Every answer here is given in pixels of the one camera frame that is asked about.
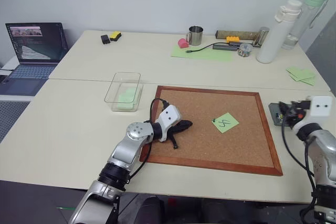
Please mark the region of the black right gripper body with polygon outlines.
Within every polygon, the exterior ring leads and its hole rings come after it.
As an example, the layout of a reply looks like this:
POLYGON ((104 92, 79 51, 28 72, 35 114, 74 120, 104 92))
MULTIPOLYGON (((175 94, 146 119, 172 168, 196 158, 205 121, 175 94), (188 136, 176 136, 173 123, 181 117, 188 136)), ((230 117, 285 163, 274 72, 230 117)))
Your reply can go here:
POLYGON ((305 117, 306 111, 310 108, 310 105, 311 102, 308 100, 291 102, 290 109, 284 113, 284 119, 288 122, 291 129, 305 117))

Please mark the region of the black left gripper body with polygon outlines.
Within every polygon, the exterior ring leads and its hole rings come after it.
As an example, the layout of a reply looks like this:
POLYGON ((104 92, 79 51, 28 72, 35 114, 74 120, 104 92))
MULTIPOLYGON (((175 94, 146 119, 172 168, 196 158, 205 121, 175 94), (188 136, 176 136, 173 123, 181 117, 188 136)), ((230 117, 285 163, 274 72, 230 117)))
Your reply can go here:
POLYGON ((172 135, 174 133, 179 133, 179 132, 184 131, 184 130, 185 130, 185 121, 181 120, 176 125, 169 128, 167 134, 172 135))

